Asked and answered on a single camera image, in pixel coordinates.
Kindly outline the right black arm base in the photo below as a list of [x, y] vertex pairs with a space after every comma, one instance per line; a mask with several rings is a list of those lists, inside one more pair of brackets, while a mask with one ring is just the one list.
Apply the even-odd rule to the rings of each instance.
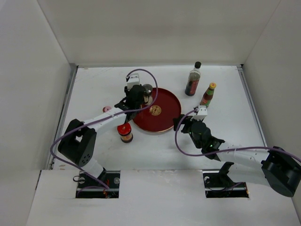
[[232, 165], [226, 162], [220, 169], [203, 171], [206, 198], [249, 198], [246, 183], [233, 182], [228, 176]]

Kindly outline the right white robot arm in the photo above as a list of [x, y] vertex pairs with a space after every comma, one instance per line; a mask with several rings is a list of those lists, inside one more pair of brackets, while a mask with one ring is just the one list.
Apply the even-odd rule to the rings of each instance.
[[301, 181], [300, 158], [280, 147], [239, 147], [218, 139], [202, 120], [189, 113], [173, 119], [174, 131], [188, 134], [199, 157], [223, 162], [216, 177], [223, 186], [250, 182], [293, 197]]

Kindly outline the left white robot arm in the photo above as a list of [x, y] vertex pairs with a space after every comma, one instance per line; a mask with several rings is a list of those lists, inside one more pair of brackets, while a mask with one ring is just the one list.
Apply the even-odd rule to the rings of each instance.
[[134, 119], [144, 104], [144, 94], [142, 85], [134, 85], [126, 92], [126, 97], [109, 111], [94, 119], [74, 119], [69, 123], [58, 151], [90, 174], [89, 182], [94, 187], [102, 187], [106, 178], [106, 169], [93, 157], [97, 136]]

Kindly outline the red lid sauce jar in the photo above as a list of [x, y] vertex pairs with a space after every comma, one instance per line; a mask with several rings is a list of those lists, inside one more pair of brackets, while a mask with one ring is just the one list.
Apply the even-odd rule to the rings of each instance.
[[122, 142], [130, 143], [133, 140], [131, 125], [128, 122], [117, 126], [117, 131]]

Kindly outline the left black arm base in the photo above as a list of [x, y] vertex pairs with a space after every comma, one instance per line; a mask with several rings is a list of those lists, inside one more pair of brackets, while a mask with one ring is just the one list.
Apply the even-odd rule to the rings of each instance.
[[77, 183], [76, 196], [78, 199], [117, 199], [119, 198], [120, 171], [107, 171], [99, 183], [88, 175], [80, 172], [73, 177]]

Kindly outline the silver cap spice shaker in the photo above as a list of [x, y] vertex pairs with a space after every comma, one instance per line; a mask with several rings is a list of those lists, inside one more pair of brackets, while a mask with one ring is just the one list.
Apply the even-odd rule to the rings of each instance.
[[144, 94], [143, 94], [144, 104], [150, 105], [153, 101], [152, 98], [153, 87], [150, 84], [144, 84], [143, 87], [144, 87]]

